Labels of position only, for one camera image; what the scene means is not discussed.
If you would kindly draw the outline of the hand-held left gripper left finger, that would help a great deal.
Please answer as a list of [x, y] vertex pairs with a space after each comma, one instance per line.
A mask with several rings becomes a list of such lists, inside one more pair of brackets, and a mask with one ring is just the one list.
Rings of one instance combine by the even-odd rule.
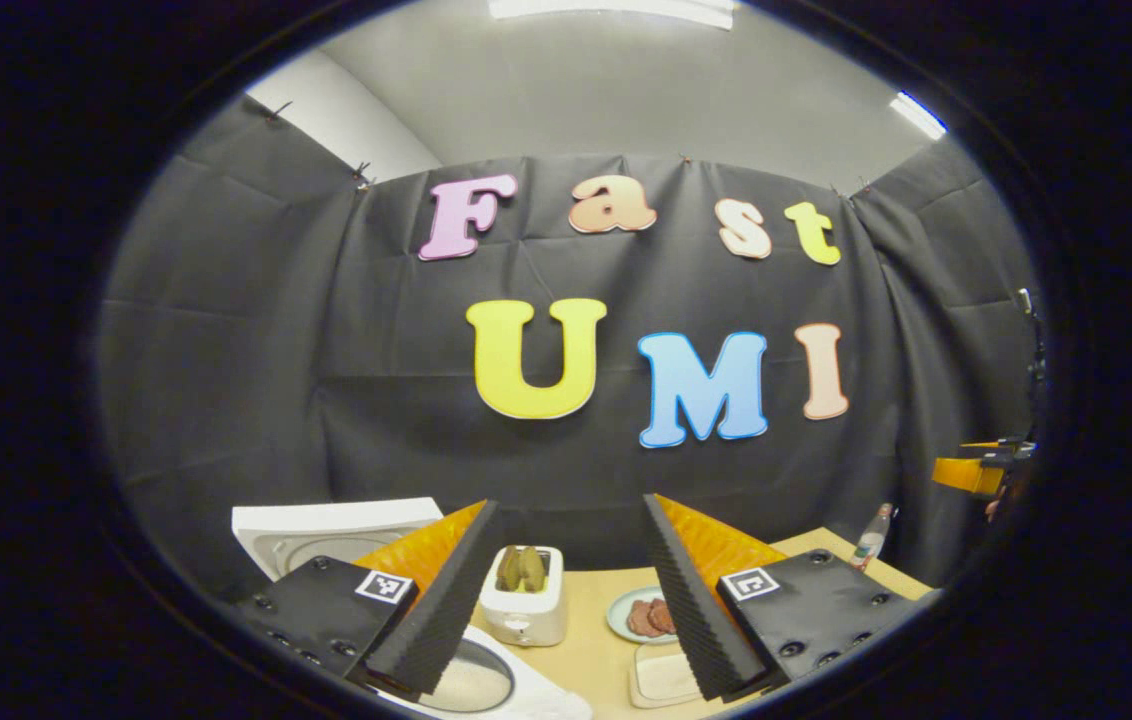
[[234, 612], [333, 678], [415, 701], [456, 655], [501, 539], [498, 503], [475, 502], [355, 562], [316, 555]]

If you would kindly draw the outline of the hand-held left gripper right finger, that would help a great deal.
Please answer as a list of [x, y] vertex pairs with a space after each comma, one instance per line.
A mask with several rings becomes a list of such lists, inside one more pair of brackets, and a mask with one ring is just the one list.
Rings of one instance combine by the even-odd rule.
[[809, 683], [931, 609], [827, 548], [778, 552], [661, 495], [644, 537], [691, 672], [707, 700]]

